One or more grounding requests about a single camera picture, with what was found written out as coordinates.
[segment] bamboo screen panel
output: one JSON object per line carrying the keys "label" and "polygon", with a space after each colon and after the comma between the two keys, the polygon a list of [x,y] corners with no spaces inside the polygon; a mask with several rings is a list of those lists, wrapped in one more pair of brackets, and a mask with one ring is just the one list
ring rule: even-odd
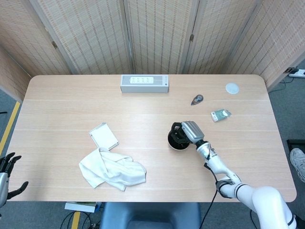
{"label": "bamboo screen panel", "polygon": [[257,74],[272,87],[305,52],[305,1],[264,0],[227,65],[230,74]]}
{"label": "bamboo screen panel", "polygon": [[196,17],[186,72],[220,73],[255,4],[255,0],[208,0],[203,3],[203,11],[198,11]]}
{"label": "bamboo screen panel", "polygon": [[0,45],[31,76],[69,74],[19,0],[0,1]]}
{"label": "bamboo screen panel", "polygon": [[39,0],[79,74],[132,73],[119,0]]}
{"label": "bamboo screen panel", "polygon": [[0,47],[0,89],[21,102],[30,79],[28,74]]}
{"label": "bamboo screen panel", "polygon": [[137,74],[179,74],[193,1],[127,0]]}

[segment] white sneaker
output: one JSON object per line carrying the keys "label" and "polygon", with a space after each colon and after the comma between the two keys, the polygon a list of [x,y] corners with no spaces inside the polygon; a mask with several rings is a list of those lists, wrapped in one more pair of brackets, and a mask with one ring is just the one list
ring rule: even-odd
{"label": "white sneaker", "polygon": [[291,164],[295,167],[299,178],[305,183],[305,154],[299,148],[294,148],[290,152]]}

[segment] gray carpet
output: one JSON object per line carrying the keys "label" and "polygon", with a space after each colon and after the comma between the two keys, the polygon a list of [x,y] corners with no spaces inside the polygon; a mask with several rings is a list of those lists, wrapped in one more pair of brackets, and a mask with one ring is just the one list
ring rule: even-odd
{"label": "gray carpet", "polygon": [[[281,89],[285,86],[280,83],[274,89]],[[286,88],[281,91],[269,94],[275,118],[281,134],[287,158],[289,157],[287,139],[305,139],[305,79],[295,78],[293,82],[287,83]],[[15,104],[10,98],[0,92],[1,109],[12,111]],[[8,118],[0,116],[0,124],[6,126]],[[305,183],[298,178],[294,168],[289,163],[297,190],[297,198],[288,203],[293,213],[305,219]],[[209,203],[201,205],[202,214],[205,213]],[[0,209],[2,220],[0,228],[4,229],[34,229],[49,228],[59,229],[63,218],[70,212],[64,210],[62,202],[8,202]],[[92,215],[93,222],[100,220],[100,212]],[[81,217],[80,226],[85,216]],[[256,214],[254,220],[258,225]],[[241,203],[214,203],[203,228],[212,229],[254,229],[249,217],[249,209]]]}

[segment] yellow floor stripe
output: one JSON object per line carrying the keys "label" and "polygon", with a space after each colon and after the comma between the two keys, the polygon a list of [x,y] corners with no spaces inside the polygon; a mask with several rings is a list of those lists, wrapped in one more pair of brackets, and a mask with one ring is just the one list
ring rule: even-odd
{"label": "yellow floor stripe", "polygon": [[9,136],[9,133],[10,133],[10,129],[11,129],[11,127],[13,125],[13,122],[14,122],[14,120],[16,118],[19,106],[20,106],[20,103],[16,102],[15,107],[14,107],[14,109],[13,109],[11,115],[10,115],[10,119],[9,119],[8,125],[5,128],[4,134],[3,134],[1,142],[0,142],[0,156],[2,154],[2,151],[3,151],[4,145],[6,143],[6,140],[8,139],[8,136]]}
{"label": "yellow floor stripe", "polygon": [[74,213],[71,229],[77,229],[78,228],[78,222],[80,221],[80,215],[81,215],[81,213],[79,211]]}

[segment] white towel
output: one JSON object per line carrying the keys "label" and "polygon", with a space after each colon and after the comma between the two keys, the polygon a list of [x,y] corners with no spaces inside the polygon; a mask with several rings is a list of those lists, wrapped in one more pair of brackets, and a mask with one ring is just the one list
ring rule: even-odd
{"label": "white towel", "polygon": [[80,163],[82,175],[96,188],[99,184],[108,184],[125,191],[126,186],[146,182],[146,169],[130,156],[112,153],[99,148],[87,155]]}

